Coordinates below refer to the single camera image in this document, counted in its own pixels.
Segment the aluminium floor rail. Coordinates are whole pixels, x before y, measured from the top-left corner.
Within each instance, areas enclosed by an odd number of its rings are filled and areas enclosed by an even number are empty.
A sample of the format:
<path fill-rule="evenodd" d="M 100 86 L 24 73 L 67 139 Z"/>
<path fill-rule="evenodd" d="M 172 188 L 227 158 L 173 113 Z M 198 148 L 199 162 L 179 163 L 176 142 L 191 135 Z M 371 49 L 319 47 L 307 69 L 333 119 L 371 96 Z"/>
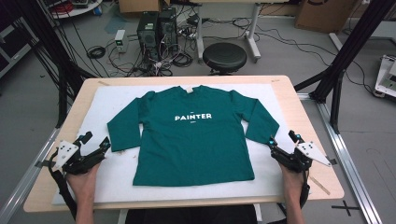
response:
<path fill-rule="evenodd" d="M 8 224 L 22 203 L 26 200 L 30 190 L 32 189 L 41 166 L 39 165 L 49 154 L 56 137 L 60 132 L 59 128 L 54 128 L 50 133 L 43 147 L 38 151 L 37 155 L 29 165 L 16 188 L 12 191 L 5 204 L 0 209 L 0 224 Z"/>
<path fill-rule="evenodd" d="M 356 168 L 347 145 L 342 138 L 340 133 L 337 133 L 334 127 L 330 124 L 331 113 L 325 104 L 316 103 L 318 112 L 321 115 L 325 129 L 330 136 L 332 141 L 332 147 L 342 166 L 342 169 L 346 175 L 347 182 L 351 187 L 353 195 L 358 202 L 359 208 L 367 224 L 383 224 L 375 205 L 364 186 L 364 183 L 360 177 L 358 169 Z"/>

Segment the small cardboard box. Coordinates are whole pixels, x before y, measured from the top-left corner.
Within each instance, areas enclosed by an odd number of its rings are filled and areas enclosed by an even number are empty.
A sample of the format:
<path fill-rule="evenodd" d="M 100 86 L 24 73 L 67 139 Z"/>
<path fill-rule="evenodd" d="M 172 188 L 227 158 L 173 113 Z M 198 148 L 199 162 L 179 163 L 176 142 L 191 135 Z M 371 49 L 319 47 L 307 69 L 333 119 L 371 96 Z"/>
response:
<path fill-rule="evenodd" d="M 170 5 L 170 0 L 119 0 L 121 13 L 160 11 Z"/>

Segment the large cardboard box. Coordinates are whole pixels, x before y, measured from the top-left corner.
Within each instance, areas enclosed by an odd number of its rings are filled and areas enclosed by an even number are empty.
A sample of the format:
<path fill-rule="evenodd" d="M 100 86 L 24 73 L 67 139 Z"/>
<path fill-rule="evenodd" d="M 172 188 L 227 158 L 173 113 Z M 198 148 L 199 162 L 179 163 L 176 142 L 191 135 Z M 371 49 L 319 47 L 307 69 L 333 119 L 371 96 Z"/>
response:
<path fill-rule="evenodd" d="M 358 0 L 302 0 L 295 27 L 321 33 L 339 33 Z"/>

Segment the thin wooden stick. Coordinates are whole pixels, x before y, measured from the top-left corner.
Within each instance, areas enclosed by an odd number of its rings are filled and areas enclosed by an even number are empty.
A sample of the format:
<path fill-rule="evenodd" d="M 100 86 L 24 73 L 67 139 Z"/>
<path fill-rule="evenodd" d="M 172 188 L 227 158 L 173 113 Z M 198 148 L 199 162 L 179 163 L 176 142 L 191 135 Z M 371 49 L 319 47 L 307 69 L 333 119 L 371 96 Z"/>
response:
<path fill-rule="evenodd" d="M 330 191 L 326 189 L 318 180 L 316 180 L 312 175 L 309 176 L 309 179 L 316 184 L 323 192 L 325 192 L 327 195 L 331 195 Z"/>

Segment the black round stool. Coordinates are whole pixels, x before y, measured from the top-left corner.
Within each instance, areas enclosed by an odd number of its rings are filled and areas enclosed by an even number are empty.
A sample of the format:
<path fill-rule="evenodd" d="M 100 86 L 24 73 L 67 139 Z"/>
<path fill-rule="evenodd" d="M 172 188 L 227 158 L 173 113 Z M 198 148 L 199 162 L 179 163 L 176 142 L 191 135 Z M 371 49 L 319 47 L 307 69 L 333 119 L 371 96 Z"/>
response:
<path fill-rule="evenodd" d="M 215 43 L 203 52 L 203 61 L 211 69 L 211 75 L 229 75 L 247 62 L 245 50 L 233 43 Z"/>

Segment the person's dark clothing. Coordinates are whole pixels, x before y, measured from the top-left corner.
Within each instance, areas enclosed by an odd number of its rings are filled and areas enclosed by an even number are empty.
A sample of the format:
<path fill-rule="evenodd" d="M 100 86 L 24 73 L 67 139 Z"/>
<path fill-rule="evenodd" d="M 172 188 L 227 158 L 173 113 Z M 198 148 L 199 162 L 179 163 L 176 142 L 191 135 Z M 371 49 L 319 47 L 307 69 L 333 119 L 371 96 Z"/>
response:
<path fill-rule="evenodd" d="M 253 204 L 130 209 L 125 224 L 257 224 Z"/>

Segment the person's left hand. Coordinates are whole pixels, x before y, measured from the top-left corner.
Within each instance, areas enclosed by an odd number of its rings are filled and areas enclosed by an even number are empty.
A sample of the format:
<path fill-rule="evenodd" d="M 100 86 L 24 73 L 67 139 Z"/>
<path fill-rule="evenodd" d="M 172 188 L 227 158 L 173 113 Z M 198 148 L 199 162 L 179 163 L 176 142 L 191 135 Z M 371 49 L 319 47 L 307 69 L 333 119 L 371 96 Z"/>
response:
<path fill-rule="evenodd" d="M 87 173 L 66 176 L 66 180 L 74 192 L 78 203 L 92 202 L 94 200 L 96 175 L 100 165 L 94 165 Z"/>

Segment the white machine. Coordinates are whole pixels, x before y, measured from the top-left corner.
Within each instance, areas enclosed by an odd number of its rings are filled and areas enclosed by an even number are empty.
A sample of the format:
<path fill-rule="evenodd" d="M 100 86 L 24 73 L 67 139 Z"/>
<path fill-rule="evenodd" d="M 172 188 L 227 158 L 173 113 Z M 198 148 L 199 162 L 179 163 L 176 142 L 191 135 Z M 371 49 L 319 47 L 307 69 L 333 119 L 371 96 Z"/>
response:
<path fill-rule="evenodd" d="M 396 98 L 396 57 L 390 55 L 381 57 L 374 95 L 380 98 L 386 95 Z"/>

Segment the black computer tower green sticker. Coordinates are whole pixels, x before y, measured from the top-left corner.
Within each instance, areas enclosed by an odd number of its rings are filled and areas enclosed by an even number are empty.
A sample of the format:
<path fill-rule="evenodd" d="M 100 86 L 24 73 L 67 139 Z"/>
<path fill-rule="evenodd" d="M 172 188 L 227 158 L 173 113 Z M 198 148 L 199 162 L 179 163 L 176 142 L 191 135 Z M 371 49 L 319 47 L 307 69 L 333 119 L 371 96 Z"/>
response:
<path fill-rule="evenodd" d="M 140 48 L 147 60 L 159 60 L 158 53 L 158 11 L 144 11 L 137 27 Z"/>

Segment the person's right hand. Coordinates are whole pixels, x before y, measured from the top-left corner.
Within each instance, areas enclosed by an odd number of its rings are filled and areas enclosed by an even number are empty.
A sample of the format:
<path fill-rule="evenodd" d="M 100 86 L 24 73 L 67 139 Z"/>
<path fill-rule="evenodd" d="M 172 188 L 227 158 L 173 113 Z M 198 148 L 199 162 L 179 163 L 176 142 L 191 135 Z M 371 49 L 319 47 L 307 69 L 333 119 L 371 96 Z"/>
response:
<path fill-rule="evenodd" d="M 302 173 L 290 171 L 284 165 L 280 164 L 283 175 L 284 196 L 287 202 L 299 202 L 304 184 Z"/>

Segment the white desk frame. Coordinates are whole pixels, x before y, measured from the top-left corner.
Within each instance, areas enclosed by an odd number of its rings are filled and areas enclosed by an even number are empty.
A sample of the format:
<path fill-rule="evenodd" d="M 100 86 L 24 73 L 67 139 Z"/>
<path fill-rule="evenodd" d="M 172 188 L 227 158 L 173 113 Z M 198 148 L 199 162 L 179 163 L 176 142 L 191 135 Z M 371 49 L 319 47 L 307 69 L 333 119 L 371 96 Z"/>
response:
<path fill-rule="evenodd" d="M 223 20 L 233 18 L 251 18 L 249 28 L 243 33 L 248 46 L 251 49 L 254 62 L 256 63 L 262 56 L 254 39 L 256 25 L 260 15 L 261 8 L 264 4 L 284 3 L 286 0 L 191 0 L 198 5 L 196 13 L 198 15 L 198 24 L 196 29 L 196 47 L 198 62 L 203 61 L 205 49 L 203 37 L 203 18 L 215 18 L 219 13 Z"/>

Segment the green long-sleeve shirt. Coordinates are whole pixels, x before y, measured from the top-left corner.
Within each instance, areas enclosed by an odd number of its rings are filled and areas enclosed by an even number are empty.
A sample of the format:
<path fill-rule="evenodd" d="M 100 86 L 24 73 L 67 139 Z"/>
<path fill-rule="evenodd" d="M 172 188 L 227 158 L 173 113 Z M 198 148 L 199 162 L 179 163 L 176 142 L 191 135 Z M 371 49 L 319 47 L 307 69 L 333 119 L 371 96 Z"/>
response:
<path fill-rule="evenodd" d="M 254 179 L 247 140 L 266 144 L 279 124 L 255 98 L 199 86 L 149 91 L 107 129 L 113 151 L 140 148 L 135 186 L 188 187 Z"/>

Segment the white box green light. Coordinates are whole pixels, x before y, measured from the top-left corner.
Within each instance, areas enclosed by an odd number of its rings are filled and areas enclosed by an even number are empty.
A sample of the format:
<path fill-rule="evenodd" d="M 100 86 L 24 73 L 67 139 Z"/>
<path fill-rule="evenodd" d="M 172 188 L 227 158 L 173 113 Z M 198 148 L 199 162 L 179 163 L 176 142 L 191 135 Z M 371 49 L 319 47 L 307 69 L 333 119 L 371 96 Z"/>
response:
<path fill-rule="evenodd" d="M 125 53 L 128 49 L 129 41 L 126 38 L 124 30 L 118 30 L 116 32 L 114 42 L 119 53 Z"/>

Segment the round white table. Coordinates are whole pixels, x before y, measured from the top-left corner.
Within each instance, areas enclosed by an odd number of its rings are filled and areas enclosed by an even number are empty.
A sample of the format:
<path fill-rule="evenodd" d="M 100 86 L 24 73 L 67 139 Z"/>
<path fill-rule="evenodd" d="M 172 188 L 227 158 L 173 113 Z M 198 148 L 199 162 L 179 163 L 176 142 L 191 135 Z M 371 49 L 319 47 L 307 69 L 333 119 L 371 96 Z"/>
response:
<path fill-rule="evenodd" d="M 93 12 L 103 0 L 41 0 L 54 19 L 65 19 Z"/>

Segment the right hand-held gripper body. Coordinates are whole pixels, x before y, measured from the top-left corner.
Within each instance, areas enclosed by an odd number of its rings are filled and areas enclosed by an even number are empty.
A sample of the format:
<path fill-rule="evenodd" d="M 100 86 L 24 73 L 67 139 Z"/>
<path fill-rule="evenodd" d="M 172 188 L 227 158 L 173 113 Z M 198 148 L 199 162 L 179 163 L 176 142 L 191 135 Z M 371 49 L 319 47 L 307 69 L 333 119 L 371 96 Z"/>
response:
<path fill-rule="evenodd" d="M 279 149 L 279 153 L 271 152 L 271 156 L 286 168 L 296 173 L 308 171 L 312 166 L 312 161 L 317 161 L 328 167 L 332 166 L 326 156 L 313 142 L 300 143 L 295 146 L 292 153 L 288 153 L 280 147 Z"/>

